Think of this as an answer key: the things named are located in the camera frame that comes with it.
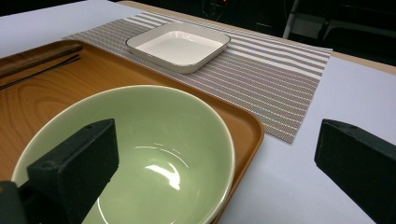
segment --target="white table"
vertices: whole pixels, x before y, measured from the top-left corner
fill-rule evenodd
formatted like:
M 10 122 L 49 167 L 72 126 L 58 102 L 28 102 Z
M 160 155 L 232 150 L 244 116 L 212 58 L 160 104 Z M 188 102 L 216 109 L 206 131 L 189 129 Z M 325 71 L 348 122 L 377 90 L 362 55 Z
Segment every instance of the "white table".
M 139 12 L 88 0 L 0 17 L 0 57 Z M 220 223 L 373 223 L 316 166 L 319 127 L 336 119 L 396 145 L 395 115 L 396 76 L 331 57 L 294 142 L 265 135 Z

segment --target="white square dish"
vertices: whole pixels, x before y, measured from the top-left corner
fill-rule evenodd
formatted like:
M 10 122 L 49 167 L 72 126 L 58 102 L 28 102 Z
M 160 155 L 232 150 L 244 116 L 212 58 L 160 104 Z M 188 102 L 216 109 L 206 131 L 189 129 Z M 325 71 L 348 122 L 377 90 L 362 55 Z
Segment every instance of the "white square dish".
M 132 54 L 180 74 L 193 73 L 223 52 L 231 38 L 183 22 L 170 22 L 129 38 Z

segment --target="gray placemat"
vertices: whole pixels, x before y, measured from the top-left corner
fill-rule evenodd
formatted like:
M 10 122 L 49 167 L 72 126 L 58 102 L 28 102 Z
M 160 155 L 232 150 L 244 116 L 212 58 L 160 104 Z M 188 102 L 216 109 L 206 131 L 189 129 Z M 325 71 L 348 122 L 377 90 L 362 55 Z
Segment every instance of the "gray placemat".
M 125 41 L 170 21 L 184 21 L 231 37 L 228 48 L 197 72 L 181 75 L 132 55 Z M 291 143 L 332 53 L 303 44 L 283 43 L 269 35 L 241 32 L 149 12 L 116 20 L 65 37 L 78 39 L 156 70 L 197 89 L 244 107 L 265 131 Z

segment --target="orange tray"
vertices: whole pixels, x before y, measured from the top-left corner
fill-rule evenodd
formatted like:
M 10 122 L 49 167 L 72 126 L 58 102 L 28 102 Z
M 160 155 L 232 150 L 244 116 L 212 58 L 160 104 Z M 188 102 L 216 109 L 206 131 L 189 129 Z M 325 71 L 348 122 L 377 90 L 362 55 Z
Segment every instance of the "orange tray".
M 72 55 L 72 51 L 63 49 L 75 46 L 79 46 L 76 49 L 81 57 L 79 60 L 0 90 L 0 180 L 11 178 L 18 158 L 34 135 L 50 119 L 75 102 L 122 86 L 168 86 L 189 92 L 211 105 L 223 118 L 233 137 L 236 156 L 233 186 L 226 203 L 213 220 L 213 223 L 217 223 L 262 143 L 264 130 L 261 122 L 241 107 L 105 50 L 74 40 L 51 43 L 1 59 L 0 85 L 65 60 Z

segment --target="ceramic bowl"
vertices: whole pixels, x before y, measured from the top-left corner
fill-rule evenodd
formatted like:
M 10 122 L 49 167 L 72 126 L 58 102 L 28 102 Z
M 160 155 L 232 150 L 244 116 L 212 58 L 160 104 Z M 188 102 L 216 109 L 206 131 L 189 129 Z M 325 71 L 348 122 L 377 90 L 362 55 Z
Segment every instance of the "ceramic bowl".
M 83 126 L 115 119 L 120 167 L 83 223 L 208 223 L 233 182 L 233 140 L 197 97 L 133 86 L 88 97 L 47 123 L 23 151 L 13 180 Z

